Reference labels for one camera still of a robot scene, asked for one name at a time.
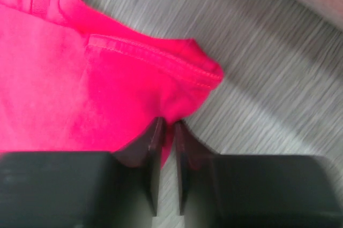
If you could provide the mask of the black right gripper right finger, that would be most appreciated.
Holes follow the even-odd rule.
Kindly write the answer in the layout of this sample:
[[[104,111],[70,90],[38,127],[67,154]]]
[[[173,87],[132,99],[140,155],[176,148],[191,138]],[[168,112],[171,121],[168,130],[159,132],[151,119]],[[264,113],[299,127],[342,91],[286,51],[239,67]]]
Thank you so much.
[[[342,227],[342,204],[313,155],[228,155],[174,126],[185,227]]]

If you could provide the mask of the bright pink t shirt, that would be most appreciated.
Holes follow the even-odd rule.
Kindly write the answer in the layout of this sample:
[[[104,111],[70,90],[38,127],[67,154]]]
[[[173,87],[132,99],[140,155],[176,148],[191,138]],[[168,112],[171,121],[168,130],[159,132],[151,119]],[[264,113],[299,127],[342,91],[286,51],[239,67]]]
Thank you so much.
[[[1,152],[117,151],[222,79],[195,40],[138,33],[82,0],[1,0]]]

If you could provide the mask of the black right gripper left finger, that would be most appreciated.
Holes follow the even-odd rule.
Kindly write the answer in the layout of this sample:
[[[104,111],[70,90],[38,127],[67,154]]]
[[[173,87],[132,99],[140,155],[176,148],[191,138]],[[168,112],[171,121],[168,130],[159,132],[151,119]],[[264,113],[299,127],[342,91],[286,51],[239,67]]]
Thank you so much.
[[[164,119],[106,151],[1,155],[1,227],[151,227],[157,214]]]

